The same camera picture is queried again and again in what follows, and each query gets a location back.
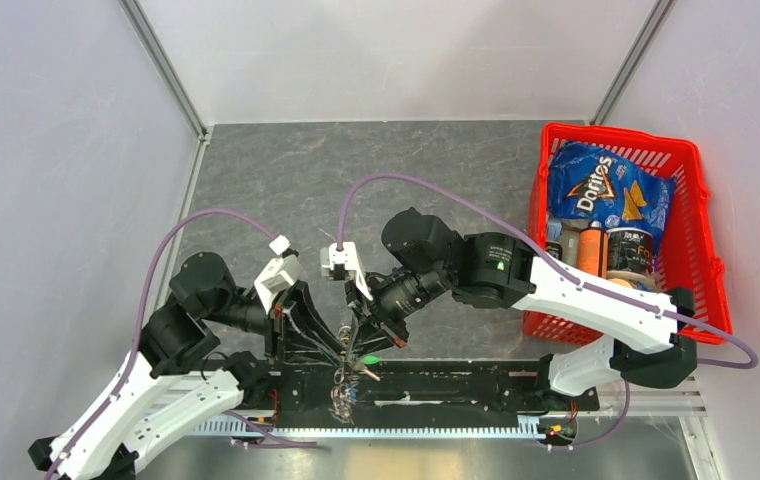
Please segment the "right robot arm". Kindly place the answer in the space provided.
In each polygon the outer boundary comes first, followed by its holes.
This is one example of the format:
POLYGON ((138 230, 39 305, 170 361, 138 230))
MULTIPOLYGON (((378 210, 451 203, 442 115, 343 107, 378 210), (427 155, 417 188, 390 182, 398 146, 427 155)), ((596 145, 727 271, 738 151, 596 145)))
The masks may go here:
POLYGON ((406 346, 408 317, 449 294, 476 309, 543 313, 598 333, 589 344, 539 360, 533 395, 547 409, 616 380, 671 389, 697 367, 696 343, 681 332, 693 304, 687 289, 631 289, 525 240, 500 232, 461 235, 412 208, 387 222, 381 240, 398 263, 388 274, 365 270, 352 242, 327 250, 327 272, 346 284, 357 354, 406 346))

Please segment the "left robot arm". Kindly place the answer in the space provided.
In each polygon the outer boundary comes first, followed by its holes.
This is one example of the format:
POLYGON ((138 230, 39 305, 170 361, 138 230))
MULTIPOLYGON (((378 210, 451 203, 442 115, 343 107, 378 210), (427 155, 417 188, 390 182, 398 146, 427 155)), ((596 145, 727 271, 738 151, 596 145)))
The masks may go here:
POLYGON ((63 433, 31 444, 35 468, 56 479, 132 479, 201 423, 273 399, 286 373, 336 365, 341 344, 301 271, 285 250, 242 288, 220 255, 189 257, 101 395, 63 433))

